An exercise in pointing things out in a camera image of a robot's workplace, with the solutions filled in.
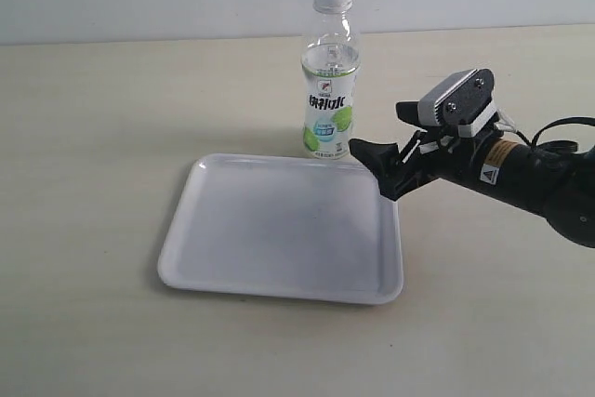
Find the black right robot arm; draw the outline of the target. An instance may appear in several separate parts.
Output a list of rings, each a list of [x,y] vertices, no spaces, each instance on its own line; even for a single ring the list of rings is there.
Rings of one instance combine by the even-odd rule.
[[[424,126],[414,104],[396,106],[400,120],[417,130],[404,147],[351,139],[351,155],[374,176],[381,196],[397,201],[436,179],[543,218],[565,239],[594,246],[594,151],[575,142],[504,139],[489,119],[473,137],[452,126]]]

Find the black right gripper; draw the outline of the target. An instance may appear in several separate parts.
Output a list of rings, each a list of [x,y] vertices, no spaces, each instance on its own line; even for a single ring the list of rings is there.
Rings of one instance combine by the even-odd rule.
[[[427,129],[429,106],[423,101],[399,101],[397,118],[408,125]],[[479,155],[488,142],[488,132],[463,139],[438,132],[416,131],[399,151],[397,143],[374,143],[350,139],[350,154],[377,180],[380,194],[392,201],[436,180],[444,179],[478,191]]]

